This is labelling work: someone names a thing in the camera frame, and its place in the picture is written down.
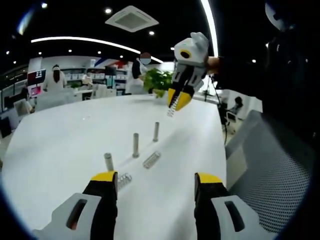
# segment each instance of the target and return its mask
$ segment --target potted plant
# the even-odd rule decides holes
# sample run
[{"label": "potted plant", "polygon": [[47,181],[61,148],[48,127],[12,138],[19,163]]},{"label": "potted plant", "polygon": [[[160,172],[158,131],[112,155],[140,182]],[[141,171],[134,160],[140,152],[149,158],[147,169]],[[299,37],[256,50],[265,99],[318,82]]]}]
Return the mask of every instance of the potted plant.
[{"label": "potted plant", "polygon": [[153,68],[145,74],[144,89],[147,91],[153,89],[156,99],[165,98],[165,96],[168,96],[168,89],[172,85],[172,76],[173,72]]},{"label": "potted plant", "polygon": [[74,89],[74,90],[77,90],[78,88],[81,87],[81,84],[79,82],[73,82],[71,83],[70,85],[70,88]]}]

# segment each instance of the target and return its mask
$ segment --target metal spring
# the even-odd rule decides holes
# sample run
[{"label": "metal spring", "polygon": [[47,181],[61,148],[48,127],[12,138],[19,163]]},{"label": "metal spring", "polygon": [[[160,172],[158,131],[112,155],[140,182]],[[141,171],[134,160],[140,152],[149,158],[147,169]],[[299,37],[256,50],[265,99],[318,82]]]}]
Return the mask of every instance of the metal spring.
[{"label": "metal spring", "polygon": [[128,173],[122,174],[118,176],[118,191],[124,188],[126,185],[131,183],[132,176],[130,176]]},{"label": "metal spring", "polygon": [[158,151],[155,151],[154,153],[151,154],[144,162],[143,162],[143,167],[146,169],[151,168],[161,157],[161,153]]},{"label": "metal spring", "polygon": [[167,112],[167,116],[169,117],[173,117],[174,114],[175,114],[175,111],[176,111],[176,107],[177,107],[177,104],[178,104],[178,97],[176,96],[173,100],[173,104],[172,106],[169,108],[168,112]]}]

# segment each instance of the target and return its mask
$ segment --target led light strip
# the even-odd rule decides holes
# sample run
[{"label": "led light strip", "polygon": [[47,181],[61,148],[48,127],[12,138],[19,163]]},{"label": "led light strip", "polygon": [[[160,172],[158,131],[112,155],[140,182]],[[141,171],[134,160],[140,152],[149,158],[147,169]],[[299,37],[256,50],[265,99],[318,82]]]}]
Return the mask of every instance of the led light strip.
[{"label": "led light strip", "polygon": [[213,54],[215,57],[218,57],[219,56],[218,40],[217,40],[215,21],[214,21],[214,17],[213,17],[212,11],[211,11],[211,7],[210,7],[208,0],[201,0],[201,3],[203,6],[205,15],[206,15],[206,19],[209,24],[209,28],[210,28],[211,40],[212,40],[212,45],[213,45]]},{"label": "led light strip", "polygon": [[[113,42],[110,42],[110,41],[102,41],[102,40],[93,39],[93,38],[87,38],[87,37],[52,36],[52,37],[43,37],[43,38],[33,39],[33,40],[31,40],[31,43],[33,44],[33,43],[49,41],[49,40],[80,40],[80,41],[94,42],[94,43],[98,43],[98,44],[106,44],[106,45],[114,46],[114,47],[117,47],[117,48],[120,48],[120,49],[125,49],[125,50],[131,51],[131,52],[136,53],[136,54],[141,54],[140,51],[138,51],[136,49],[133,49],[133,48],[130,48],[130,47],[127,47],[127,46],[116,44],[116,43],[113,43]],[[161,61],[160,59],[158,59],[158,58],[156,58],[154,56],[152,56],[151,59],[156,61],[156,62],[158,62],[158,63],[160,63],[160,64],[164,63],[163,61]]]}]

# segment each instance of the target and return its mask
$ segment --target table surface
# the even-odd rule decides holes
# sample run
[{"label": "table surface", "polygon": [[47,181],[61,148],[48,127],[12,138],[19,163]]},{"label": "table surface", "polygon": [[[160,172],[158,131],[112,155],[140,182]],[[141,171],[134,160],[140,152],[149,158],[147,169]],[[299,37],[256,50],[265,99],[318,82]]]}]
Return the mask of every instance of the table surface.
[{"label": "table surface", "polygon": [[204,96],[203,94],[195,94],[193,95],[193,99],[195,100],[199,100],[199,101],[206,101],[208,103],[211,103],[211,104],[219,104],[219,101],[217,99],[216,96],[211,96],[211,95],[208,95],[208,96]]},{"label": "table surface", "polygon": [[[149,95],[76,102],[25,117],[8,146],[3,189],[12,209],[31,230],[51,221],[55,208],[107,168],[110,152],[119,174],[132,182],[118,193],[115,240],[197,239],[194,174],[219,176],[226,185],[226,157],[217,106],[191,103],[167,116]],[[159,141],[153,142],[155,122]],[[133,133],[140,157],[133,159]],[[161,158],[150,169],[143,162]]]}]

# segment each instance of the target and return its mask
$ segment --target robotic arm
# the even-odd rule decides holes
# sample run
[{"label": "robotic arm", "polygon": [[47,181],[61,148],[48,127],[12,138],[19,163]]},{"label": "robotic arm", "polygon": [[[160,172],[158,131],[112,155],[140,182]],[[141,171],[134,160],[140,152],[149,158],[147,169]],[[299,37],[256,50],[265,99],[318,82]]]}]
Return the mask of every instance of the robotic arm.
[{"label": "robotic arm", "polygon": [[168,107],[174,111],[191,101],[207,74],[209,41],[201,32],[192,32],[190,36],[174,46],[177,66],[168,90]]}]

